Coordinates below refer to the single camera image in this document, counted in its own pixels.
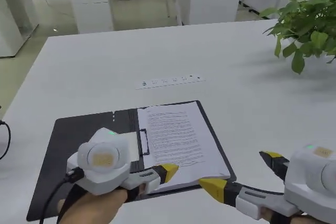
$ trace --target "black clipboard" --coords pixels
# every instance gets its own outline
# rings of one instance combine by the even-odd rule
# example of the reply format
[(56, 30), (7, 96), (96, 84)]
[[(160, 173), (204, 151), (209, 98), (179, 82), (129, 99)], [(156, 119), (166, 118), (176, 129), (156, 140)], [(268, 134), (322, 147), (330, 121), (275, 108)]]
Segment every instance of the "black clipboard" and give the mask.
[[(200, 103), (200, 101), (180, 102), (165, 105), (176, 105), (196, 102), (197, 106), (216, 142), (217, 148), (223, 157), (223, 160), (230, 172), (230, 181), (236, 181), (236, 175), (224, 153), (224, 150), (212, 128), (208, 117)], [(56, 184), (63, 178), (66, 167), (67, 159), (78, 150), (78, 147), (90, 140), (95, 132), (105, 127), (118, 134), (136, 132), (138, 138), (139, 160), (131, 163), (131, 172), (138, 172), (144, 170), (143, 151), (140, 138), (140, 128), (138, 123), (138, 109), (120, 110), (115, 112), (106, 112), (91, 115), (74, 116), (71, 118), (57, 119), (52, 131), (46, 155), (40, 170), (38, 181), (35, 187), (33, 198), (30, 203), (29, 211), (27, 214), (27, 221), (38, 220), (44, 203), (50, 195)], [(46, 213), (46, 218), (57, 216), (57, 202), (60, 199), (66, 198), (71, 184), (65, 184), (53, 200), (50, 202), (49, 208)], [(142, 195), (138, 200), (179, 193), (200, 188), (199, 185), (188, 186), (184, 188), (163, 191), (149, 195)]]

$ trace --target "power strip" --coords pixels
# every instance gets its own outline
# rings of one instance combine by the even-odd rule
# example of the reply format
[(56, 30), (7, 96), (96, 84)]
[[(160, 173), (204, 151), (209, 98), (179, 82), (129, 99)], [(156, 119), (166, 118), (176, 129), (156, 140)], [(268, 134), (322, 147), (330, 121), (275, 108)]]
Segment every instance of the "power strip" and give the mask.
[(142, 81), (137, 89), (150, 89), (170, 85), (178, 85), (192, 82), (205, 81), (204, 78), (197, 74), (191, 74), (189, 76), (183, 77), (172, 77), (172, 78), (162, 78), (162, 79), (152, 79), (148, 81)]

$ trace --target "green plant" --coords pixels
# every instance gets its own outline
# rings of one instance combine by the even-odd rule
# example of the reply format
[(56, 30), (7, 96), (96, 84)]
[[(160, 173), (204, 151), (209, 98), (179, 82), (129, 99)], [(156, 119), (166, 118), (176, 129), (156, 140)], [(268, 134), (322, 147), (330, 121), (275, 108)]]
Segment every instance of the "green plant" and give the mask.
[(274, 27), (264, 33), (277, 37), (275, 55), (280, 56), (281, 40), (292, 38), (288, 47), (282, 50), (287, 58), (293, 55), (292, 70), (301, 74), (305, 67), (305, 58), (322, 53), (334, 56), (336, 59), (336, 0), (289, 0), (281, 8), (268, 8), (260, 16), (278, 14), (280, 17)]

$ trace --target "hand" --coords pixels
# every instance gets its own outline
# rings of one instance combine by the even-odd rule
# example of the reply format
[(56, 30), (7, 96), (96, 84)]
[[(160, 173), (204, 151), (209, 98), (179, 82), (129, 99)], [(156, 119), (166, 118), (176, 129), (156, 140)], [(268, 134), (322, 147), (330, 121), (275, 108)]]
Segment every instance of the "hand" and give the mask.
[[(145, 185), (141, 185), (140, 194), (144, 192), (144, 189)], [(123, 189), (99, 196), (87, 193), (66, 211), (60, 224), (108, 224), (125, 203), (127, 196), (127, 191)], [(58, 212), (63, 204), (64, 200), (60, 200), (57, 206)]]
[[(267, 208), (261, 210), (261, 217), (267, 221), (271, 221), (273, 211)], [(319, 221), (312, 218), (311, 216), (298, 216), (294, 217), (290, 224), (326, 224), (325, 222)]]

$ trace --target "tiled floor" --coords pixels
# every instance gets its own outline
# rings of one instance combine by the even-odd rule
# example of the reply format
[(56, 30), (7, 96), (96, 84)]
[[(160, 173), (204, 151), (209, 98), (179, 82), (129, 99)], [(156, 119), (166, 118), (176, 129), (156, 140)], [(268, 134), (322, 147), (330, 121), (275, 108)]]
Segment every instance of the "tiled floor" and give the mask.
[[(50, 36), (77, 34), (70, 0), (33, 0), (39, 26), (15, 58), (0, 59), (0, 119), (11, 104), (42, 46)], [(171, 11), (174, 10), (170, 0)], [(116, 30), (175, 26), (167, 17), (165, 0), (113, 0)], [(248, 10), (239, 10), (236, 21), (257, 20)]]

